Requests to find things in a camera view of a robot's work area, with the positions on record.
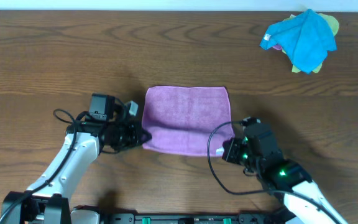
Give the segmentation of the purple microfibre cloth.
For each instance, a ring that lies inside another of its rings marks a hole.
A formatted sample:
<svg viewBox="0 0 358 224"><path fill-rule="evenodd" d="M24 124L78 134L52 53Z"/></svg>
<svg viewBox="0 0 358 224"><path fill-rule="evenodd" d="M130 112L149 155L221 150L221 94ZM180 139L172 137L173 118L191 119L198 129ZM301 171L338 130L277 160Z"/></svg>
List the purple microfibre cloth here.
<svg viewBox="0 0 358 224"><path fill-rule="evenodd" d="M222 144L234 136L225 87L154 86L145 94L142 127L152 139L142 145L151 151L181 156L211 157L223 153Z"/></svg>

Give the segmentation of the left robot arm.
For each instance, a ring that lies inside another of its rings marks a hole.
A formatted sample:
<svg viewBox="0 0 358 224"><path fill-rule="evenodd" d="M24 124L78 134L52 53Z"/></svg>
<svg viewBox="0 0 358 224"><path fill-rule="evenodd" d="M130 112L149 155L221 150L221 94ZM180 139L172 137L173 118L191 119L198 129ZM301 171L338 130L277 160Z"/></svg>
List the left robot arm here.
<svg viewBox="0 0 358 224"><path fill-rule="evenodd" d="M133 223L132 215L111 215L92 206L72 210L69 202L104 146L117 154L151 140L134 119L138 107L134 101L92 94L89 110L67 121L63 146L43 174L26 191L7 194L0 223Z"/></svg>

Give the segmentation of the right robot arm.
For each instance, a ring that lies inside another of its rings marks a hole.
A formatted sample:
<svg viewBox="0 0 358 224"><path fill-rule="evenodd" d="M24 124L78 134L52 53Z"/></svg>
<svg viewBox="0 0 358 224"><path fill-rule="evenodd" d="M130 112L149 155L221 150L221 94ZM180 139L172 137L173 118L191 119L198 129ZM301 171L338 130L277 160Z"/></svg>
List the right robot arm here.
<svg viewBox="0 0 358 224"><path fill-rule="evenodd" d="M326 200L317 183L299 163L286 159L267 124L241 121L243 138L223 143L222 159L255 174L262 192L278 198L284 223L346 223Z"/></svg>

